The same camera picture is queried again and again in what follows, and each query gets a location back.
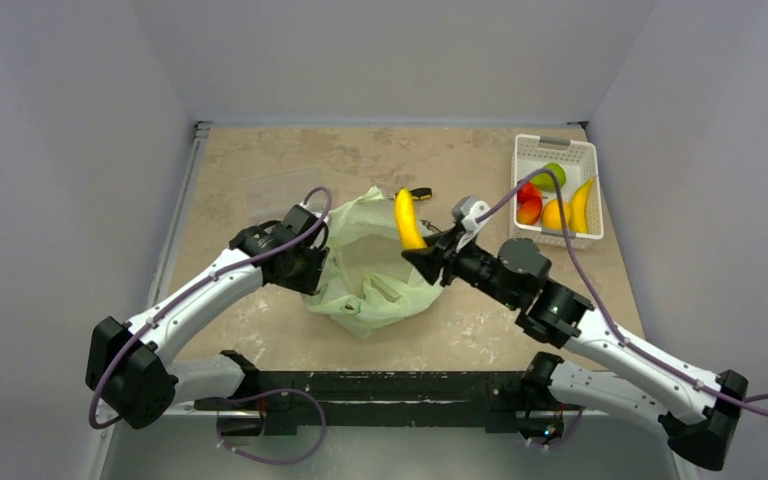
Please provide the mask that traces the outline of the yellow fake lemon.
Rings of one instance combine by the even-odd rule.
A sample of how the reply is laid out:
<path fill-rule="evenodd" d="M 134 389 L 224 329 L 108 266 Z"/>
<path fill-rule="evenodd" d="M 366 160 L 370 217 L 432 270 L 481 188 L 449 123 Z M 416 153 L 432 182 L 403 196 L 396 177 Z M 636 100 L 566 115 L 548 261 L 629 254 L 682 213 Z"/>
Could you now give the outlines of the yellow fake lemon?
<path fill-rule="evenodd" d="M 571 207 L 567 201 L 558 199 L 550 200 L 543 208 L 541 223 L 542 227 L 550 230 L 562 230 L 569 226 L 571 219 Z"/>

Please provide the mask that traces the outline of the green fake apple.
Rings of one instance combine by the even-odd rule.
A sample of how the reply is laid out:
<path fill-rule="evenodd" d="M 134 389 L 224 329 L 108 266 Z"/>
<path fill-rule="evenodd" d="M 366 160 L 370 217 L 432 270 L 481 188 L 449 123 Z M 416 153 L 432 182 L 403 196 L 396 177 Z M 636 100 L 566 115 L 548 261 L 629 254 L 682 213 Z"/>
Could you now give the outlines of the green fake apple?
<path fill-rule="evenodd" d="M 563 187 L 567 181 L 566 172 L 563 169 L 563 167 L 555 162 L 547 163 L 543 166 L 544 169 L 547 169 L 552 172 L 552 174 L 549 173 L 541 173 L 538 175 L 535 175 L 531 183 L 539 190 L 544 192 L 553 192 L 555 190 L 555 180 L 558 181 L 558 184 Z"/>

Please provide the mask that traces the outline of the green plastic bag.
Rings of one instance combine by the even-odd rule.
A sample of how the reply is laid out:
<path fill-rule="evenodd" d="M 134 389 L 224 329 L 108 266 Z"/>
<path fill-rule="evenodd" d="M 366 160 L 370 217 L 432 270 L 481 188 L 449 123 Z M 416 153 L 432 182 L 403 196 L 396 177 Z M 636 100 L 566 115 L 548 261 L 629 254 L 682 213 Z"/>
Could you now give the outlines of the green plastic bag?
<path fill-rule="evenodd" d="M 359 338 L 426 311 L 442 293 L 402 258 L 394 202 L 377 187 L 329 213 L 326 247 L 318 289 L 303 303 Z"/>

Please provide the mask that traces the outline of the red fake fruit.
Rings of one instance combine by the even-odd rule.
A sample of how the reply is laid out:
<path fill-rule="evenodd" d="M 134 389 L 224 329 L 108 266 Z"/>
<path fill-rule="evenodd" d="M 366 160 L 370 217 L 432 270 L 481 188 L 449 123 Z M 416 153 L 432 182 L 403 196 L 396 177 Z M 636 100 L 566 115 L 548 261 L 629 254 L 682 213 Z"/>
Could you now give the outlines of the red fake fruit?
<path fill-rule="evenodd" d="M 521 225 L 535 225 L 542 215 L 543 198 L 541 196 L 528 197 L 522 202 L 516 211 L 516 222 Z"/>

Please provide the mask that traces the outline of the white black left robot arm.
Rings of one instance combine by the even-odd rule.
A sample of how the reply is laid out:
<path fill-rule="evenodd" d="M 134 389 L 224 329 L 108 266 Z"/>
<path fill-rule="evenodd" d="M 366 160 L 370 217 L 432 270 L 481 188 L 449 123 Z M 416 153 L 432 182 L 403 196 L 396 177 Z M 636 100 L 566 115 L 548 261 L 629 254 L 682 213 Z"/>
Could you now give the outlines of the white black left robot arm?
<path fill-rule="evenodd" d="M 85 383 L 93 394 L 89 423 L 134 429 L 171 406 L 222 398 L 244 409 L 257 399 L 256 368 L 234 351 L 207 360 L 177 356 L 194 336 L 237 301 L 265 285 L 313 294 L 328 253 L 328 214 L 297 204 L 281 220 L 239 231 L 201 273 L 168 298 L 120 322 L 107 317 L 91 335 Z"/>

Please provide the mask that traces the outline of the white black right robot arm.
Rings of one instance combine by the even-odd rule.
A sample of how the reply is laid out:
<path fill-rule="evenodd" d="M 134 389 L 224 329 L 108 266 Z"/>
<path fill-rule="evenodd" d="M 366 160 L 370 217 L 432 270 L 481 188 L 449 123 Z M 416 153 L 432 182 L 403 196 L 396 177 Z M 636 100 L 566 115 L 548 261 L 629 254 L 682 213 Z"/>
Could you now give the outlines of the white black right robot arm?
<path fill-rule="evenodd" d="M 464 234 L 460 227 L 402 233 L 402 256 L 428 283 L 460 279 L 517 311 L 515 323 L 527 336 L 610 371 L 600 388 L 583 372 L 538 369 L 521 381 L 529 404 L 544 407 L 563 391 L 581 392 L 579 404 L 653 422 L 675 454 L 706 470 L 723 469 L 748 390 L 745 376 L 686 363 L 611 323 L 604 308 L 550 278 L 551 262 L 533 241 L 509 239 L 491 254 L 474 241 L 461 245 Z"/>

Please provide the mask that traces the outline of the yellow fake banana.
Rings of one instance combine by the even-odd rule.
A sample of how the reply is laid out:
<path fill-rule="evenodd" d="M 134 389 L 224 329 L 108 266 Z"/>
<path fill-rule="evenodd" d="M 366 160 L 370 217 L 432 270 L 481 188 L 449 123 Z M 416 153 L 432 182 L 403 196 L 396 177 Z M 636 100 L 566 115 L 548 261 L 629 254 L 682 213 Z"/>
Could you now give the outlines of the yellow fake banana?
<path fill-rule="evenodd" d="M 419 230 L 413 196 L 407 189 L 401 189 L 395 195 L 394 219 L 404 250 L 419 250 L 427 247 Z"/>
<path fill-rule="evenodd" d="M 590 191 L 595 180 L 596 176 L 589 178 L 573 194 L 571 200 L 571 217 L 569 220 L 569 227 L 576 233 L 589 233 L 587 221 L 587 205 Z"/>

